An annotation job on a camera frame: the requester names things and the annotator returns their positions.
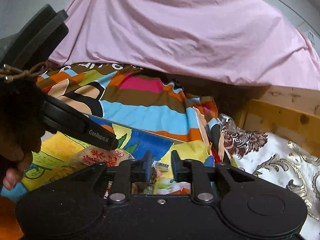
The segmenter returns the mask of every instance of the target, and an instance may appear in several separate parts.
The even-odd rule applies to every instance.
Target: hand
[[[43,98],[29,84],[19,91],[0,97],[0,185],[7,190],[22,179],[32,163],[32,151],[40,151],[45,133]]]
[[[0,155],[11,162],[2,158],[0,160],[0,169],[4,171],[4,187],[7,190],[11,190],[15,187],[16,183],[22,179],[23,171],[31,165],[32,151],[40,151],[41,137],[39,137],[39,133],[37,133],[38,138],[27,134],[28,132],[34,133],[35,131],[32,131],[34,125],[29,126],[30,123],[26,123],[22,130],[25,131],[25,137],[28,137],[24,141],[28,143],[21,148],[18,144],[18,137],[7,120],[8,118],[6,118],[4,114],[0,114]]]

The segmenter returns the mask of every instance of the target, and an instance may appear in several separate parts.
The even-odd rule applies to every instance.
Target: pink fabric
[[[319,57],[261,0],[72,0],[50,60],[130,63],[236,85],[319,90]]]
[[[153,93],[163,92],[163,84],[160,80],[144,80],[139,77],[133,77],[125,79],[119,86],[119,89],[134,89],[142,91],[150,91]]]

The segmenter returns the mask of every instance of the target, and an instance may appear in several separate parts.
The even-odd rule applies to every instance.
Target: floral patterned fabric
[[[306,240],[320,240],[320,159],[272,133],[246,132],[221,114],[225,149],[239,169],[299,195],[308,217],[301,230]]]

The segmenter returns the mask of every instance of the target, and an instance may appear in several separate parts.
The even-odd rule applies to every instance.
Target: silver bolt
[[[166,202],[166,201],[165,201],[164,199],[159,199],[159,200],[158,200],[158,203],[161,204],[161,205],[165,204],[165,202]]]
[[[110,195],[110,199],[116,202],[125,200],[125,195],[122,193],[113,193]]]
[[[210,193],[200,193],[198,199],[202,201],[210,201],[213,199],[213,196]]]

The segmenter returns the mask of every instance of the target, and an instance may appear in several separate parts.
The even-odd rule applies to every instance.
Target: blue stripe
[[[187,114],[180,114],[168,106],[127,106],[118,102],[102,100],[103,118],[137,129],[148,131],[167,131],[185,135],[189,129],[197,128],[194,109],[188,107]]]
[[[17,185],[12,190],[7,190],[5,187],[1,189],[1,196],[10,198],[13,202],[17,203],[23,195],[28,193],[28,190],[24,187],[21,182],[18,182]]]
[[[197,102],[197,103],[200,104],[200,98],[189,98],[189,99],[188,99],[188,102],[189,102],[189,103]]]
[[[66,69],[64,70],[65,73],[67,73],[70,77],[74,77],[77,75],[77,73],[75,71],[73,71],[72,69]]]
[[[48,78],[49,76],[47,74],[42,74],[41,77]]]
[[[99,119],[99,118],[95,118],[95,117],[93,117],[93,116],[89,116],[89,118],[92,120],[92,121],[94,121],[94,122],[96,122],[97,124],[99,124],[99,125],[107,125],[107,126],[110,126],[110,127],[112,127],[112,123],[111,122],[108,122],[107,120],[102,120],[102,119]]]
[[[98,78],[96,82],[98,82],[102,87],[106,88],[109,85],[111,79],[116,75],[117,72],[118,71],[114,71],[108,75]]]
[[[182,91],[182,89],[181,88],[177,88],[177,89],[174,89],[174,83],[173,82],[170,82],[169,84],[163,84],[164,86],[169,86],[169,85],[172,85],[172,91],[173,92],[175,92],[176,94],[178,94],[179,92],[181,92]]]

